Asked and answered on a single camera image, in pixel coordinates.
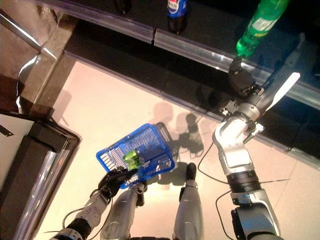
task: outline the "black cable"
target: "black cable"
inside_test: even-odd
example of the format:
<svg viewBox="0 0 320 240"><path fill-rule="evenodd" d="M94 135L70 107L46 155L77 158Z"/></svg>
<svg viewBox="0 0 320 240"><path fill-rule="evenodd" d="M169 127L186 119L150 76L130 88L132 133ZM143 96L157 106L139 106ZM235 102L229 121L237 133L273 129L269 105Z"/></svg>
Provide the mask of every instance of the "black cable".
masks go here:
<svg viewBox="0 0 320 240"><path fill-rule="evenodd" d="M222 198L224 195L230 193L231 190L225 192L224 194L220 195L216 200L215 200L215 208L216 208L216 211L218 212L218 215L219 215L219 219L220 219L220 223L221 223L221 226L222 226L222 229L224 231L224 234L230 239L230 240L234 240L232 237L230 237L227 232L226 232L226 229L225 229L225 226L224 226L224 223L222 222L222 218L221 218L221 215L220 215L220 212L219 212L219 208L218 208L218 200L220 198Z"/></svg>
<svg viewBox="0 0 320 240"><path fill-rule="evenodd" d="M112 197L112 198L111 198L111 207L110 207L110 210L109 210L108 215L107 215L106 218L105 218L105 221L104 221L102 227L99 229L99 231L98 231L92 238L90 238L90 239L88 239L88 240L94 239L94 238L101 232L102 228L105 226L105 224L106 224L106 222L107 222L107 220L108 220L108 218L109 218L109 216L110 216L110 213L111 213L111 211L112 211L112 206L113 206L113 204L114 204L114 199L113 199L113 197Z"/></svg>
<svg viewBox="0 0 320 240"><path fill-rule="evenodd" d="M200 164L202 163L203 159L206 157L206 155L208 154L208 152L210 151L210 149L212 148L213 145L214 145L214 142L212 141L210 147L208 148L208 150L205 152L205 154L204 154L203 157L201 158L201 160L200 160L200 162L199 162L199 164L198 164L197 169L198 169L198 171L199 171L200 173L206 175L208 178L211 178L211 179L213 179L213 180L215 180L215 181L217 181L217 182L219 182L219 183L222 183L222 184L228 184L226 181L222 181L222 180L219 180L219 179L217 179L217 178L214 178L214 177L212 177L212 176L210 176L210 175L208 175L208 174L206 174L205 172L203 172L203 171L200 170Z"/></svg>
<svg viewBox="0 0 320 240"><path fill-rule="evenodd" d="M272 180L272 181L262 181L262 182L260 182L260 183L261 183L261 184L269 184L269 183L289 181L289 180L290 180L290 178L287 178L287 179L279 179L279 180Z"/></svg>

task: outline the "bottle label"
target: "bottle label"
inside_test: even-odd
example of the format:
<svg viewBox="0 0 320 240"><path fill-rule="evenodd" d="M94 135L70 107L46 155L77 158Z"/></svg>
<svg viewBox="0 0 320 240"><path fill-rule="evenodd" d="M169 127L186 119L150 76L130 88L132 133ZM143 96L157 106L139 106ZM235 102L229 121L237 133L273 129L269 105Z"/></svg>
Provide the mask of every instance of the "bottle label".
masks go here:
<svg viewBox="0 0 320 240"><path fill-rule="evenodd" d="M277 20L266 20L260 17L252 23L252 27L259 32L268 32L276 24Z"/></svg>
<svg viewBox="0 0 320 240"><path fill-rule="evenodd" d="M184 16L187 12L187 0L168 0L167 9L169 17Z"/></svg>

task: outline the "green item in basket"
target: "green item in basket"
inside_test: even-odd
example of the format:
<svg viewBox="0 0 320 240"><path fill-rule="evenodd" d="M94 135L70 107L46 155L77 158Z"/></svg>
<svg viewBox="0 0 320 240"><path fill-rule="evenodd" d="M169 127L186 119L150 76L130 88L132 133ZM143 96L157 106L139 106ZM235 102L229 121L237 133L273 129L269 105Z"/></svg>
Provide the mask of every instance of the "green item in basket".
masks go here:
<svg viewBox="0 0 320 240"><path fill-rule="evenodd" d="M137 169L140 166L139 151L134 149L123 156L124 162L128 166L128 170Z"/></svg>

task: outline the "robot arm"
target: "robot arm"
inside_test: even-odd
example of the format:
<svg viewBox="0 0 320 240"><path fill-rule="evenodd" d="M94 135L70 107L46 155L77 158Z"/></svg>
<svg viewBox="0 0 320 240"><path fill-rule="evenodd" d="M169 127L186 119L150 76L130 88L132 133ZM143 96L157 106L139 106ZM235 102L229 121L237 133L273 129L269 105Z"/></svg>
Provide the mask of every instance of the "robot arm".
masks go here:
<svg viewBox="0 0 320 240"><path fill-rule="evenodd" d="M238 206L231 211L237 239L282 239L275 212L266 191L261 188L254 164L244 145L252 136L249 135L244 141L244 132L252 126L257 126L253 134L261 131L256 120L277 103L299 79L300 74L293 72L304 35L301 34L299 38L298 47L262 87L255 85L250 74L242 69L240 57L234 59L229 69L229 82L233 89L241 96L248 97L239 106L229 104L233 112L224 111L230 117L215 129L212 138L231 189L232 202Z"/></svg>
<svg viewBox="0 0 320 240"><path fill-rule="evenodd" d="M91 231L99 225L103 212L121 184L136 173L137 169L128 171L123 167L108 172L75 219L51 240L86 240Z"/></svg>

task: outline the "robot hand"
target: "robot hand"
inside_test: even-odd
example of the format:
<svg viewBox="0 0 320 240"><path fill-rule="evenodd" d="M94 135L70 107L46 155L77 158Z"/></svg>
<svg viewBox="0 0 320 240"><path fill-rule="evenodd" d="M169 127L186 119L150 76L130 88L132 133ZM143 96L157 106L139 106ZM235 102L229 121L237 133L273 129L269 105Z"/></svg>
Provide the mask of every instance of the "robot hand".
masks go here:
<svg viewBox="0 0 320 240"><path fill-rule="evenodd" d="M120 186L129 180L134 174L138 172L138 169L128 171L128 169L122 166L117 169L113 169L108 172L98 184L98 190L107 199L113 198L119 191Z"/></svg>

